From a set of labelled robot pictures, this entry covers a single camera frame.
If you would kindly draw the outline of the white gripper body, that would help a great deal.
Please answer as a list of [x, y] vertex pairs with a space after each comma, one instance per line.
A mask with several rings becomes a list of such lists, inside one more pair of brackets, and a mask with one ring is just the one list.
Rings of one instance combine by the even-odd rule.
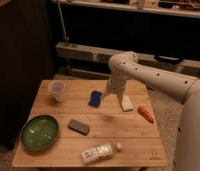
[[125, 87], [125, 80], [116, 80], [114, 78], [110, 78], [106, 83], [106, 91], [109, 94], [122, 95], [125, 91]]

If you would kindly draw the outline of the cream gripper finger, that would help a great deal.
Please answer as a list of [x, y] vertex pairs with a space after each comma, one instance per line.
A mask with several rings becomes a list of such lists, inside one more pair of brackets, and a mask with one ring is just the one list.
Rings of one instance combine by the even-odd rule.
[[123, 108], [123, 107], [124, 107], [124, 105], [123, 105], [124, 95], [122, 95], [122, 94], [117, 94], [117, 99], [118, 99], [119, 105], [121, 106], [121, 108]]
[[102, 93], [102, 98], [105, 98], [105, 97], [107, 97], [107, 96], [109, 96], [109, 94], [110, 94], [110, 92], [108, 92], [108, 91], [103, 91], [103, 93]]

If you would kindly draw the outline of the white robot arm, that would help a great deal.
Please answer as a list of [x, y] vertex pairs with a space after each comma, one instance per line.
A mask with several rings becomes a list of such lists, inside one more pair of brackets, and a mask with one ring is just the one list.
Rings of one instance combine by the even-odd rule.
[[184, 105], [177, 134], [173, 171], [200, 171], [200, 78], [144, 66], [133, 51], [113, 55], [104, 96], [122, 97], [135, 79]]

